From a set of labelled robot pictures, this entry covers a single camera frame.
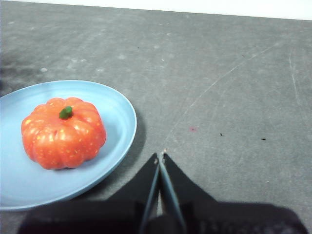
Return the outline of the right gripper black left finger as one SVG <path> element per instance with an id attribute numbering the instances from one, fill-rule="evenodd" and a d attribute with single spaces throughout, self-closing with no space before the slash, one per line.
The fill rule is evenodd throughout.
<path id="1" fill-rule="evenodd" d="M 135 176 L 107 201 L 122 215 L 148 217 L 158 187 L 159 162 L 154 153 Z"/>

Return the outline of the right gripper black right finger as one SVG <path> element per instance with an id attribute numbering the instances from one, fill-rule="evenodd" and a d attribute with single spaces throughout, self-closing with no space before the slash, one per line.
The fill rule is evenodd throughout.
<path id="1" fill-rule="evenodd" d="M 169 193 L 183 217 L 193 215 L 194 205 L 216 204 L 217 201 L 194 183 L 167 154 L 163 154 L 162 165 L 166 170 Z"/>

